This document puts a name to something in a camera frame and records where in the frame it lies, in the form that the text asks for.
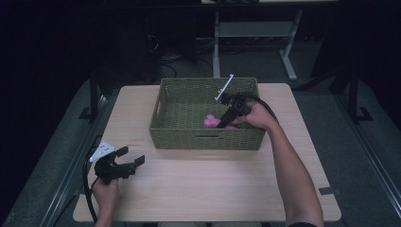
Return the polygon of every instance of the person's right hand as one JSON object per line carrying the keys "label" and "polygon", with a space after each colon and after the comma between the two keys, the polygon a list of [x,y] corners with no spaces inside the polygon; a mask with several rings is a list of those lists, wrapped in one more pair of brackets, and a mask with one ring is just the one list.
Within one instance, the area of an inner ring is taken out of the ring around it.
{"label": "person's right hand", "polygon": [[278,122],[271,116],[266,108],[257,102],[248,102],[247,106],[250,107],[251,113],[248,115],[239,116],[233,121],[233,124],[240,124],[248,122],[251,125],[262,128],[265,131],[270,130],[274,126],[278,125]]}

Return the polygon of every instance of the basket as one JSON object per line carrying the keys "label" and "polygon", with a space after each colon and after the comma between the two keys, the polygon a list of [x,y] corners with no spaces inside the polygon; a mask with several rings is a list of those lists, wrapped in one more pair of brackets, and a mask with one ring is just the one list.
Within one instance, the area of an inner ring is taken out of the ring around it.
{"label": "basket", "polygon": [[[150,121],[153,144],[160,149],[258,150],[265,131],[248,123],[237,129],[206,129],[206,115],[221,117],[228,107],[215,101],[228,79],[163,79]],[[229,94],[249,92],[259,96],[256,79],[234,78]]]}

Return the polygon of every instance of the gray floor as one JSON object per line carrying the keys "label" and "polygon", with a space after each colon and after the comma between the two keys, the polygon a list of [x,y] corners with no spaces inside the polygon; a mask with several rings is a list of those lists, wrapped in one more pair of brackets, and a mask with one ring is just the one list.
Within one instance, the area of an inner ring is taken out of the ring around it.
{"label": "gray floor", "polygon": [[[296,81],[288,80],[276,45],[263,51],[221,55],[221,74],[223,77],[235,74],[236,77],[257,78],[259,82],[284,82],[296,87],[310,80],[319,47],[314,43],[294,45],[290,58],[299,77]],[[199,57],[211,62],[211,54]],[[169,65],[175,68],[178,78],[212,77],[212,68],[204,61],[197,65],[175,61]],[[170,68],[163,67],[162,71],[166,77],[174,76]],[[400,217],[367,159],[365,147],[356,134],[356,125],[350,123],[344,113],[342,102],[346,100],[346,94],[331,95],[328,91],[331,80],[306,92],[294,92],[328,181],[337,191],[342,218],[326,223],[326,226],[401,226]],[[357,128],[366,136],[399,188],[400,130],[380,108],[372,91],[363,83],[359,85],[358,105],[366,107],[374,121],[361,122]],[[90,105],[89,84],[82,85],[4,226],[53,225],[57,217],[60,217],[57,226],[93,226],[93,223],[78,223],[72,218],[77,202],[75,196],[81,192],[80,167],[83,160],[73,164],[71,160],[87,152],[96,136],[103,133],[117,95],[118,90],[115,90],[102,105],[95,124],[89,124],[89,120],[78,119],[81,111]],[[66,207],[62,214],[61,207]],[[142,224],[117,222],[114,226]],[[271,223],[271,226],[284,226],[284,223]]]}

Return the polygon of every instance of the hand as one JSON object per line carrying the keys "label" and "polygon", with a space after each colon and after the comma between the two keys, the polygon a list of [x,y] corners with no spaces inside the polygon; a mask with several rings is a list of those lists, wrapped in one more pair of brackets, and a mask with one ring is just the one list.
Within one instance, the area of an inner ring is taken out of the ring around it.
{"label": "hand", "polygon": [[248,102],[247,106],[252,109],[251,113],[238,117],[236,120],[233,121],[233,124],[248,122],[257,128],[262,128],[268,132],[271,128],[278,126],[278,122],[260,103]]}
{"label": "hand", "polygon": [[98,178],[92,187],[92,192],[99,206],[96,226],[110,226],[118,202],[118,180],[112,180],[110,184],[105,184],[102,179]]}

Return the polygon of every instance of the metal leg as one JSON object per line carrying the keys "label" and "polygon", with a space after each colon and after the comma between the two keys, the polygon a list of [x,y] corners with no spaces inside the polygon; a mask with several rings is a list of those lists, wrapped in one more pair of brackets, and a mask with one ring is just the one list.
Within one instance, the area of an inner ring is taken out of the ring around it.
{"label": "metal leg", "polygon": [[291,50],[292,44],[294,43],[295,35],[297,34],[298,25],[301,21],[303,11],[298,10],[297,15],[295,16],[295,20],[292,24],[291,31],[288,36],[288,43],[284,50],[280,50],[280,56],[283,60],[283,64],[286,67],[287,74],[290,80],[296,80],[297,76],[295,75],[294,69],[292,68],[291,61],[289,61],[289,51]]}
{"label": "metal leg", "polygon": [[220,60],[218,58],[218,11],[215,21],[215,51],[213,53],[213,78],[220,78]]}

